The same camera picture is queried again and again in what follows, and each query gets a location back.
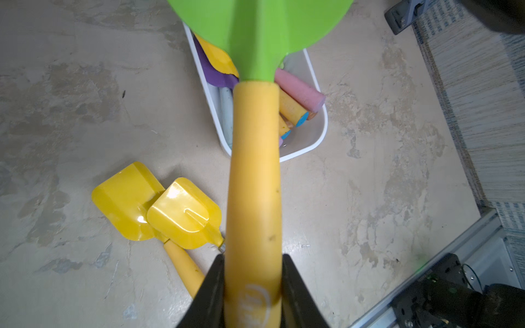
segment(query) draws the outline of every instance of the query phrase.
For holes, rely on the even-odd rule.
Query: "yellow shovel handle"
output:
[[[195,298],[198,289],[204,281],[202,271],[198,268],[197,264],[195,264],[188,253],[171,240],[164,243],[164,249],[173,262],[173,265],[175,266],[178,275],[181,277],[184,286],[188,290],[188,293],[190,293],[192,298]]]
[[[234,90],[224,315],[227,327],[278,327],[282,225],[279,87],[246,81]]]

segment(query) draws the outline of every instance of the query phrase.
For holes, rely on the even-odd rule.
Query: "yellow toy shovel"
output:
[[[147,218],[156,230],[182,248],[194,249],[209,242],[223,251],[220,210],[190,180],[180,177],[153,203]]]
[[[126,239],[139,241],[155,237],[163,242],[164,249],[170,256],[184,286],[190,295],[195,297],[204,275],[188,253],[174,242],[176,240],[154,229],[146,221],[148,210],[163,192],[164,187],[148,168],[142,163],[135,162],[97,186],[91,193],[91,199]],[[193,208],[191,203],[188,203],[188,208]]]

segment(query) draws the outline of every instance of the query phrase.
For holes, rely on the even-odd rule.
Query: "concrete floor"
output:
[[[281,165],[283,249],[334,327],[479,217],[393,2],[354,2],[309,49],[329,128]],[[225,216],[229,158],[181,22],[164,0],[3,0],[0,45],[1,326],[174,326],[191,299],[160,242],[125,240],[90,193],[141,161]],[[217,253],[191,254],[207,270]]]

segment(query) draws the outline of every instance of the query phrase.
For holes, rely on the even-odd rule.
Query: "yellow toy shovel blade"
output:
[[[180,177],[148,210],[147,220],[156,230],[185,249],[207,242],[220,247],[222,213],[190,180]]]
[[[146,221],[146,214],[163,192],[164,187],[150,170],[135,162],[97,186],[91,199],[126,239],[147,240],[159,237]]]
[[[197,41],[201,44],[206,57],[209,60],[209,63],[212,64],[213,68],[223,74],[233,74],[236,77],[239,77],[239,72],[235,65],[233,64],[231,58],[224,50],[221,50],[211,43],[207,42],[197,34],[195,34]]]

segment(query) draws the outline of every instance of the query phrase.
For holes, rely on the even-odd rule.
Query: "rug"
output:
[[[413,24],[476,203],[498,211],[525,273],[525,36],[435,0]]]

